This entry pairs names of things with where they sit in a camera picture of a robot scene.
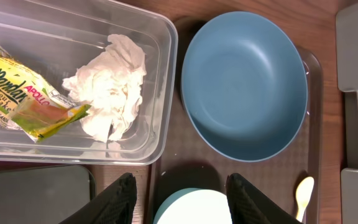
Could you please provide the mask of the white tissue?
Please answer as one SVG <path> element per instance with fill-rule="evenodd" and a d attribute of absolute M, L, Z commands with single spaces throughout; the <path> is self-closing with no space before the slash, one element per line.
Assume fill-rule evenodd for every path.
<path fill-rule="evenodd" d="M 117 141 L 130 128 L 142 104 L 145 53 L 125 35 L 111 34 L 104 52 L 63 79 L 62 87 L 77 103 L 90 105 L 80 119 L 96 141 Z"/>

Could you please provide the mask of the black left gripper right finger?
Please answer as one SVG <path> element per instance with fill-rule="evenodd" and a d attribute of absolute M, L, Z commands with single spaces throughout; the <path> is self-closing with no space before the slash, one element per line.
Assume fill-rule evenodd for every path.
<path fill-rule="evenodd" d="M 233 224 L 301 224 L 238 173 L 226 179 Z"/>

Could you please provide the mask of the dark blue plate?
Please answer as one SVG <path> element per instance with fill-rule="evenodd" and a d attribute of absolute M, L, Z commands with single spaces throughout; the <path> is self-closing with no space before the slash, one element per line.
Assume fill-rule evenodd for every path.
<path fill-rule="evenodd" d="M 308 81 L 294 43 L 279 26 L 251 12 L 228 12 L 191 40 L 181 97 L 193 126 L 215 151 L 259 162 L 298 134 Z"/>

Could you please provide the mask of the light blue bowl with rice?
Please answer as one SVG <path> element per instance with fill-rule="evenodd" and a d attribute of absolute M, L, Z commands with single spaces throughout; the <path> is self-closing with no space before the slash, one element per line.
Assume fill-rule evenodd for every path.
<path fill-rule="evenodd" d="M 232 218 L 226 195 L 210 189 L 187 188 L 164 200 L 153 223 L 232 224 Z"/>

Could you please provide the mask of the yellow green snack wrapper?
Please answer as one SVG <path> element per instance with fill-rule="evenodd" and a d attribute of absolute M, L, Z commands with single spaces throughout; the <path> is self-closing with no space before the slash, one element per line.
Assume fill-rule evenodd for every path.
<path fill-rule="evenodd" d="M 0 46 L 0 125 L 40 142 L 87 116 L 90 105 L 61 95 L 46 79 Z"/>

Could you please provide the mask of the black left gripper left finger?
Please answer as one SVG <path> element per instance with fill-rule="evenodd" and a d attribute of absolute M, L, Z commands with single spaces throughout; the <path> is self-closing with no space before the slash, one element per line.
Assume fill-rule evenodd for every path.
<path fill-rule="evenodd" d="M 131 224 L 136 201 L 136 179 L 127 172 L 60 224 Z"/>

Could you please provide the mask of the yellow plastic spoon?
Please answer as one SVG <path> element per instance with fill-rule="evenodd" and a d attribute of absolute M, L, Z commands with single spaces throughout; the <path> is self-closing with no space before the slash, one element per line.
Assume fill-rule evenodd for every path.
<path fill-rule="evenodd" d="M 303 221 L 303 216 L 305 214 L 306 208 L 310 202 L 311 194 L 314 187 L 314 178 L 306 177 L 304 178 L 296 188 L 295 200 L 298 207 L 296 213 L 296 219 L 299 222 Z"/>

